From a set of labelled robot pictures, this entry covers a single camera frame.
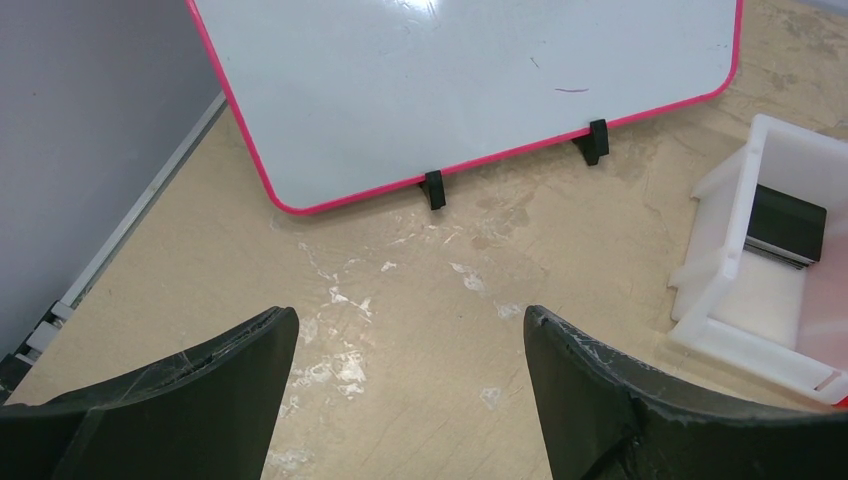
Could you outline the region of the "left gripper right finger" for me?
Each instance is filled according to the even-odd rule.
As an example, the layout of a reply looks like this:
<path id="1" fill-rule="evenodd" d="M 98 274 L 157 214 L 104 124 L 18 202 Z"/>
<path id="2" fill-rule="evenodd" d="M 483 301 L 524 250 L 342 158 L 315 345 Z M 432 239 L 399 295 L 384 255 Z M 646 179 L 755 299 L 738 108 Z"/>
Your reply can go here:
<path id="1" fill-rule="evenodd" d="M 556 479 L 843 479 L 847 415 L 681 380 L 532 305 L 523 337 Z"/>

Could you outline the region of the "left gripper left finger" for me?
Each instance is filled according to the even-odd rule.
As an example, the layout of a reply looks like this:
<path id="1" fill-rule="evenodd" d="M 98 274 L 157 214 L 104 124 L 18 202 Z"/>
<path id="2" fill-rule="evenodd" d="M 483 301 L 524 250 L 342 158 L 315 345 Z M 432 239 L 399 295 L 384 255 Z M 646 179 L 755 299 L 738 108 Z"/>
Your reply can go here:
<path id="1" fill-rule="evenodd" d="M 273 307 L 194 347 L 1 410 L 5 479 L 257 479 L 299 319 Z"/>

